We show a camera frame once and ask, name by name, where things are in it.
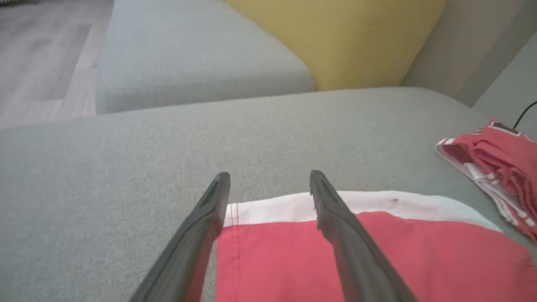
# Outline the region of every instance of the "red fabric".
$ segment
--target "red fabric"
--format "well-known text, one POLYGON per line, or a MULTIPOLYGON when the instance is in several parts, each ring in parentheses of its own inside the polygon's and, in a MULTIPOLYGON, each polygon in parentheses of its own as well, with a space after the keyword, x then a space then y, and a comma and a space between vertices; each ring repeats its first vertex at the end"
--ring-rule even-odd
MULTIPOLYGON (((519 206, 537 222, 537 143, 521 132, 496 121, 480 131, 462 135, 443 145, 444 152, 461 164, 472 162, 485 174, 494 175, 502 188, 517 197, 519 206)), ((519 220, 518 229, 537 242, 537 225, 519 220)))
MULTIPOLYGON (((537 300, 531 255, 500 232, 386 212, 357 217, 421 302, 537 300)), ((344 301, 332 245, 316 224, 226 227, 216 301, 344 301)))

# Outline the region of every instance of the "wooden floor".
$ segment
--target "wooden floor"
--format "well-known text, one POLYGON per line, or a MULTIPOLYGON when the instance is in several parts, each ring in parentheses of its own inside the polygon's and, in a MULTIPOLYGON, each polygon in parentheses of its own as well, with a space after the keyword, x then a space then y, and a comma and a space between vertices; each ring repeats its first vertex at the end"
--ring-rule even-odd
POLYGON ((0 130, 95 115, 113 0, 0 8, 0 130))

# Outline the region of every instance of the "sofa cushion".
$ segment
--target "sofa cushion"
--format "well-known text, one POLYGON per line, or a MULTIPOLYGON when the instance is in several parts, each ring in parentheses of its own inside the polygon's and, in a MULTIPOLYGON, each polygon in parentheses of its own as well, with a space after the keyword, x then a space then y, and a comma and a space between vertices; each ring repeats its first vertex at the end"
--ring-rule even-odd
POLYGON ((114 1, 98 114, 313 90, 296 55, 223 1, 114 1))
MULTIPOLYGON (((187 104, 0 132, 0 300, 126 301, 213 177, 229 202, 400 190, 460 200, 534 255, 434 145, 487 120, 436 92, 382 88, 187 104)), ((214 300, 216 260, 204 295, 214 300)))
POLYGON ((310 68, 318 90, 397 86, 445 0, 226 0, 310 68))

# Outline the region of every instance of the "wall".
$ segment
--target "wall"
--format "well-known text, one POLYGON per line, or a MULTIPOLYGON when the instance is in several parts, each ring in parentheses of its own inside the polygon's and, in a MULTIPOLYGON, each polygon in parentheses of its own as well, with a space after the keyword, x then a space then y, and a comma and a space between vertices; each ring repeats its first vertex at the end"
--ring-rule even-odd
POLYGON ((535 0, 447 0, 403 86, 472 106, 537 28, 535 0))
MULTIPOLYGON (((536 100, 537 33, 479 98, 474 109, 513 126, 523 110, 536 100)), ((528 110, 517 129, 537 139, 537 105, 528 110)))

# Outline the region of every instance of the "red towel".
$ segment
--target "red towel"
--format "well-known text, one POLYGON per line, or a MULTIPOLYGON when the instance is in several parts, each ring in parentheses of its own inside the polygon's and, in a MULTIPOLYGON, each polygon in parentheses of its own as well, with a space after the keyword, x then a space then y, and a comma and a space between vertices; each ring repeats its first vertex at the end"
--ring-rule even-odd
MULTIPOLYGON (((471 207, 440 196, 339 192, 420 302, 536 301, 529 252, 471 207)), ((216 302, 343 302, 309 193, 229 204, 216 302)))
POLYGON ((456 139, 443 139, 437 152, 492 197, 502 216, 537 242, 537 143, 492 121, 456 139))

